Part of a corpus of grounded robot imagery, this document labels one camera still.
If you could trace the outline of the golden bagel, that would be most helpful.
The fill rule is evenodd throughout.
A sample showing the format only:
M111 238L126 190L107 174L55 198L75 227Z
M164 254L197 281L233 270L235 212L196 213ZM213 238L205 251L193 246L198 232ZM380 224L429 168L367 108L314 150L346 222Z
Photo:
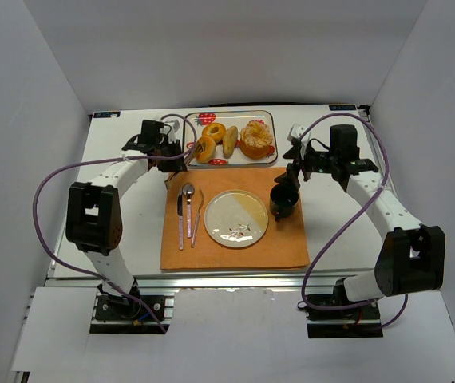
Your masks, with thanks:
M210 136L202 136L198 139L194 150L194 157L197 163L206 164L215 155L216 142Z

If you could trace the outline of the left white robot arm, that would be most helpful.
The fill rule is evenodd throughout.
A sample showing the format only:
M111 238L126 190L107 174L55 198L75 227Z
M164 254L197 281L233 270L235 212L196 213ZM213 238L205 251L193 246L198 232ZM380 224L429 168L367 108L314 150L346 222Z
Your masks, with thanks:
M143 120L140 133L128 139L121 158L99 176L69 188L65 236L105 278L101 291L121 297L136 289L134 276L121 255L121 198L152 168L163 173L187 170L176 132L177 119Z

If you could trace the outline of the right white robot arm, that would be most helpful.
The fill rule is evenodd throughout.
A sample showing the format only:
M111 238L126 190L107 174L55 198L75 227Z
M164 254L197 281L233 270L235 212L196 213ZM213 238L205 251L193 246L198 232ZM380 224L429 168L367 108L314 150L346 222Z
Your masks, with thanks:
M295 194L299 175L325 173L339 183L367 215L382 238L374 269L342 279L333 290L333 306L348 306L383 297L438 290L444 279L445 233L413 216L387 188L386 179L370 159L360 157L353 125L330 127L326 151L312 147L310 134L294 124L288 134L291 149L285 173L275 178L278 188Z

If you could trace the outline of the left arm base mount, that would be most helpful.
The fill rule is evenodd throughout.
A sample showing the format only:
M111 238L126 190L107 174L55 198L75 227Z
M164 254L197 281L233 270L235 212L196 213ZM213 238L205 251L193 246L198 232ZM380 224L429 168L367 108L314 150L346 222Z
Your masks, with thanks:
M174 297L150 294L141 295L140 299L148 305L161 325L167 330L172 318ZM101 293L97 293L89 332L91 334L117 335L164 334L149 311L139 303L121 297L112 298Z

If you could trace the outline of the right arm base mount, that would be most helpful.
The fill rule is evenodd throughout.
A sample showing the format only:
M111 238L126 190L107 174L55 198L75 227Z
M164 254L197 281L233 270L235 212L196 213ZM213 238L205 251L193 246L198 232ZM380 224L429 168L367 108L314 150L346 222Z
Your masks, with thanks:
M329 294L308 294L310 304L321 310L299 302L297 307L306 313L307 336L309 339L382 338L381 316L376 303L368 306L339 310L348 306L344 278L339 279Z

